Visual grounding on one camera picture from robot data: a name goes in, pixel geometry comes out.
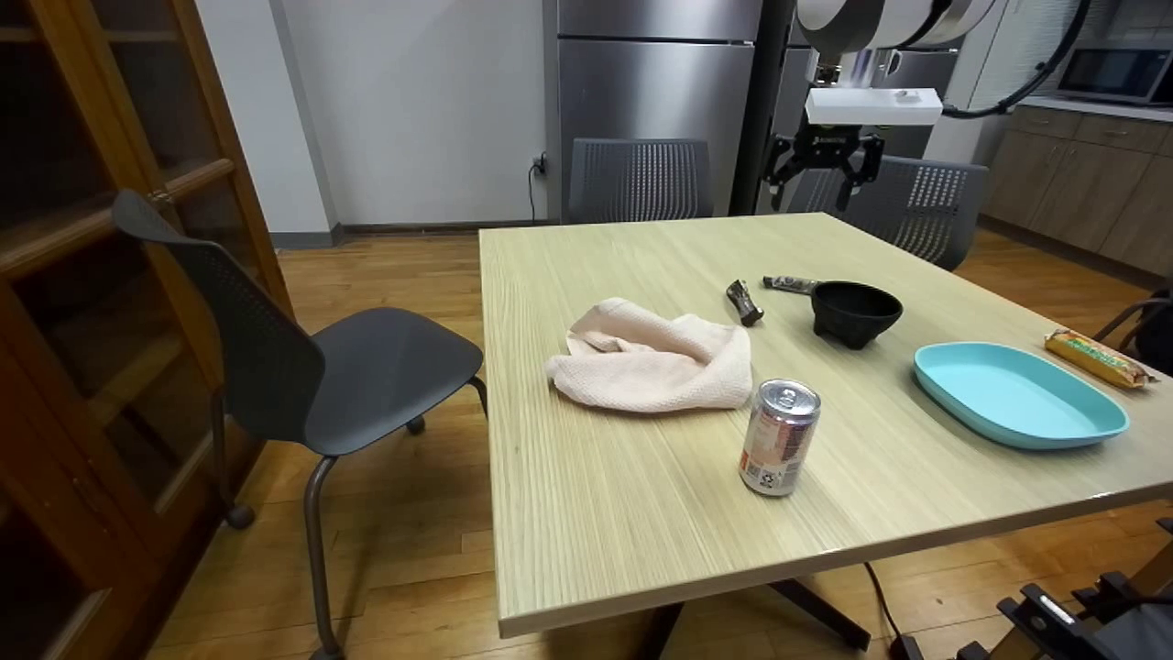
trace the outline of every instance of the table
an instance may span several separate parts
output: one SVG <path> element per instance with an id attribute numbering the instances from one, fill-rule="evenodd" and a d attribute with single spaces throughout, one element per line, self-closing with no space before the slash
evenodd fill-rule
<path id="1" fill-rule="evenodd" d="M 900 297 L 876 343 L 810 330 L 810 305 L 763 276 L 858 277 Z M 566 323 L 603 297 L 736 323 L 742 277 L 764 313 L 755 379 L 824 400 L 800 490 L 757 500 L 736 475 L 747 411 L 629 417 L 547 384 Z M 1173 384 L 1126 395 L 1133 428 L 1093 450 L 1021 453 L 954 420 L 912 382 L 935 342 L 1028 348 L 1056 323 L 830 217 L 728 217 L 481 230 L 483 371 L 498 631 L 529 634 L 840 565 L 1170 495 Z"/>

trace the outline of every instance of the towel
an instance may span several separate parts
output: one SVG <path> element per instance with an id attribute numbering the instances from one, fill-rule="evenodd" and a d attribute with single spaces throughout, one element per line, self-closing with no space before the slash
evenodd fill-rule
<path id="1" fill-rule="evenodd" d="M 742 406 L 750 395 L 750 343 L 742 327 L 696 315 L 662 320 L 621 297 L 595 305 L 554 356 L 554 387 L 582 406 L 670 414 Z"/>

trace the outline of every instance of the blue plate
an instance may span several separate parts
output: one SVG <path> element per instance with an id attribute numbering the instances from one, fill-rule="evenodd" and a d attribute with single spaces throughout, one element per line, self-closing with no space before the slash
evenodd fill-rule
<path id="1" fill-rule="evenodd" d="M 1009 343 L 927 343 L 912 375 L 949 414 L 1009 447 L 1067 450 L 1128 428 L 1115 400 Z"/>

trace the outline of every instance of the glass cabinet door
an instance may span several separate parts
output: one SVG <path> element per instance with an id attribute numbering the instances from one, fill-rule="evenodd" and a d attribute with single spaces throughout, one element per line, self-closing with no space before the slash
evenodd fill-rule
<path id="1" fill-rule="evenodd" d="M 215 142 L 211 111 L 172 2 L 92 0 L 92 7 L 161 170 L 161 200 L 196 210 L 193 217 L 180 213 L 183 230 L 224 243 L 256 276 L 248 228 L 235 213 L 238 166 Z"/>
<path id="2" fill-rule="evenodd" d="M 18 277 L 15 293 L 140 495 L 161 508 L 210 434 L 210 384 L 142 248 L 108 233 Z"/>
<path id="3" fill-rule="evenodd" d="M 112 184 L 41 28 L 15 0 L 0 2 L 0 87 L 0 263 L 12 263 L 108 206 Z"/>
<path id="4" fill-rule="evenodd" d="M 46 656 L 63 628 L 92 598 L 85 580 L 41 536 L 0 485 L 0 646 L 4 656 Z"/>

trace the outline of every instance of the gray chair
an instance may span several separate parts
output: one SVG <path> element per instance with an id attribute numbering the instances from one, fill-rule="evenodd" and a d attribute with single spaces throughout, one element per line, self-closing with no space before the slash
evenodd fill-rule
<path id="1" fill-rule="evenodd" d="M 317 335 L 304 335 L 263 291 L 215 247 L 172 230 L 140 193 L 118 193 L 112 224 L 169 248 L 221 335 L 224 392 L 211 414 L 211 445 L 224 473 L 224 411 L 252 437 L 292 441 L 317 453 L 304 488 L 304 539 L 311 567 L 311 598 L 317 622 L 317 660 L 337 660 L 329 622 L 329 589 L 322 561 L 322 485 L 337 458 L 346 458 L 388 434 L 421 434 L 425 414 L 474 384 L 483 400 L 481 348 L 465 337 L 399 313 L 355 313 Z M 235 529 L 248 525 L 240 507 L 229 507 Z"/>
<path id="2" fill-rule="evenodd" d="M 711 217 L 701 140 L 574 140 L 566 220 Z"/>
<path id="3" fill-rule="evenodd" d="M 1128 351 L 1133 359 L 1173 375 L 1173 277 L 1147 299 L 1122 309 L 1096 342 Z"/>
<path id="4" fill-rule="evenodd" d="M 835 210 L 841 172 L 806 170 L 796 176 L 786 213 L 830 213 L 891 247 L 900 247 L 938 268 L 955 268 L 979 228 L 987 193 L 983 166 L 883 159 L 878 176 Z"/>

